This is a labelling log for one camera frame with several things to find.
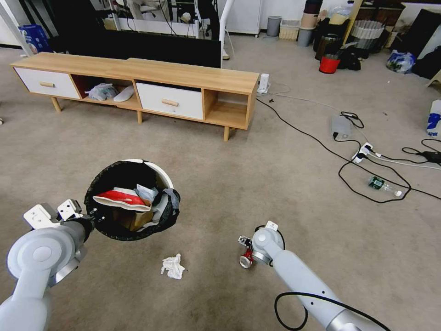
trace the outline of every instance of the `gray carpet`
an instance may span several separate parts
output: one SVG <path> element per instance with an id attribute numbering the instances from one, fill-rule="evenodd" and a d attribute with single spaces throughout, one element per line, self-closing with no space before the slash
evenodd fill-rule
<path id="1" fill-rule="evenodd" d="M 226 68 L 270 74 L 273 92 L 357 112 L 374 148 L 403 157 L 420 148 L 431 102 L 439 98 L 427 80 L 385 67 L 386 53 L 363 61 L 362 70 L 318 72 L 312 48 L 293 42 L 233 36 L 236 54 Z M 337 176 L 342 160 L 296 132 L 256 103 L 248 131 L 222 141 L 223 127 L 96 104 L 49 98 L 23 88 L 9 63 L 17 50 L 0 49 L 0 301 L 15 281 L 5 266 L 11 245 L 29 227 L 21 215 L 37 203 L 56 207 L 83 202 L 94 176 L 114 161 L 144 158 L 167 171 L 182 196 L 181 214 L 169 230 L 137 242 L 118 242 L 95 231 L 78 270 L 50 290 L 49 330 L 283 330 L 273 311 L 284 284 L 270 267 L 238 264 L 241 234 L 279 224 L 287 248 L 300 256 L 344 302 L 372 314 L 393 330 L 441 327 L 440 202 L 411 192 L 404 202 L 372 203 Z M 330 108 L 273 98 L 282 117 L 351 157 L 354 143 L 335 143 Z M 363 140 L 355 132 L 353 138 Z M 384 176 L 387 169 L 364 165 Z M 410 183 L 441 195 L 441 173 L 397 165 Z M 344 176 L 367 188 L 369 174 L 347 167 Z M 182 254 L 182 280 L 160 275 L 161 259 Z M 298 325 L 303 309 L 280 302 L 282 318 Z M 310 318 L 305 330 L 322 330 Z"/>

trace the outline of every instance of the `white wall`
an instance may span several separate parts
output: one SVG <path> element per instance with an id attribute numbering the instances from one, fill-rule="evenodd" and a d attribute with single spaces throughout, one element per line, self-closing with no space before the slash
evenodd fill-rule
<path id="1" fill-rule="evenodd" d="M 222 14 L 226 0 L 218 0 L 219 16 Z M 252 6 L 253 0 L 247 0 Z M 305 8 L 306 0 L 262 0 L 262 16 L 260 20 L 260 27 L 266 29 L 268 16 L 282 16 L 288 20 L 300 20 L 302 18 L 303 10 Z M 322 9 L 330 10 L 336 6 L 344 6 L 347 0 L 323 0 Z M 432 8 L 441 10 L 441 5 L 434 4 L 419 4 L 403 2 L 406 8 L 400 16 L 400 19 L 406 24 L 412 24 L 422 8 Z"/>
<path id="2" fill-rule="evenodd" d="M 6 4 L 5 0 L 0 0 L 0 6 L 3 6 L 3 8 L 8 13 L 9 17 L 12 19 L 14 24 L 18 25 L 15 17 L 13 16 L 13 14 L 12 14 L 9 6 Z M 9 30 L 8 26 L 6 25 L 6 23 L 2 17 L 0 17 L 0 44 L 20 46 L 17 39 L 12 34 L 12 32 Z"/>
<path id="3" fill-rule="evenodd" d="M 403 12 L 401 13 L 400 18 L 398 19 L 397 26 L 410 25 L 417 18 L 419 11 L 423 8 L 425 9 L 435 9 L 441 11 L 441 5 L 434 4 L 417 4 L 412 2 L 403 2 L 403 5 L 406 6 Z"/>
<path id="4" fill-rule="evenodd" d="M 262 0 L 262 18 L 260 27 L 266 29 L 268 16 L 282 16 L 283 19 L 300 20 L 305 9 L 306 0 Z M 344 6 L 347 0 L 323 0 L 322 9 Z"/>

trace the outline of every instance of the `gray trash bin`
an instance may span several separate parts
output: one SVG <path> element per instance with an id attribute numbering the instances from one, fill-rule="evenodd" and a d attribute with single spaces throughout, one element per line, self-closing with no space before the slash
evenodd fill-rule
<path id="1" fill-rule="evenodd" d="M 281 16 L 269 16 L 268 25 L 266 27 L 266 35 L 269 37 L 277 37 L 280 31 Z"/>

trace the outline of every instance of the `drawer handle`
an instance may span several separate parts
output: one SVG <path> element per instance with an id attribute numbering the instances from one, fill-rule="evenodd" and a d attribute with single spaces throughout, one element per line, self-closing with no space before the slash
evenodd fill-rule
<path id="1" fill-rule="evenodd" d="M 54 83 L 48 83 L 48 82 L 40 82 L 40 85 L 46 87 L 55 87 Z"/>
<path id="2" fill-rule="evenodd" d="M 179 106 L 179 104 L 176 101 L 162 99 L 161 102 L 165 104 L 169 104 L 170 106 L 175 106 L 175 107 Z"/>

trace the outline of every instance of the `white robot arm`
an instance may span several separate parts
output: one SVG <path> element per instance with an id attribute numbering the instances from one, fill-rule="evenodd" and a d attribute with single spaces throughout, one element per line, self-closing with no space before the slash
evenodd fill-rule
<path id="1" fill-rule="evenodd" d="M 9 251 L 8 268 L 18 281 L 13 295 L 0 305 L 0 331 L 46 330 L 51 313 L 46 289 L 78 267 L 86 254 L 83 243 L 94 222 L 100 221 L 94 218 L 94 211 L 85 217 L 80 213 L 75 200 L 66 200 L 58 212 L 42 204 L 23 215 L 34 230 L 17 240 Z M 378 321 L 374 323 L 335 304 L 340 300 L 332 290 L 298 256 L 284 250 L 276 224 L 268 222 L 252 240 L 240 237 L 239 242 L 248 247 L 241 265 L 249 267 L 253 260 L 266 264 L 272 261 L 276 273 L 326 331 L 390 331 Z"/>
<path id="2" fill-rule="evenodd" d="M 18 279 L 11 297 L 0 305 L 0 330 L 44 331 L 51 314 L 46 291 L 75 270 L 86 254 L 84 241 L 93 220 L 83 218 L 78 203 L 66 200 L 58 213 L 47 204 L 36 205 L 23 216 L 34 228 L 15 242 L 8 268 Z"/>
<path id="3" fill-rule="evenodd" d="M 378 321 L 374 323 L 330 302 L 340 303 L 341 301 L 297 255 L 284 250 L 283 239 L 277 228 L 275 223 L 269 221 L 264 228 L 255 232 L 252 240 L 243 236 L 239 237 L 239 242 L 249 248 L 248 253 L 251 251 L 251 255 L 246 253 L 241 256 L 240 263 L 244 268 L 250 267 L 254 260 L 265 264 L 269 264 L 272 260 L 274 270 L 279 277 L 291 291 L 299 293 L 297 298 L 326 331 L 389 330 Z"/>

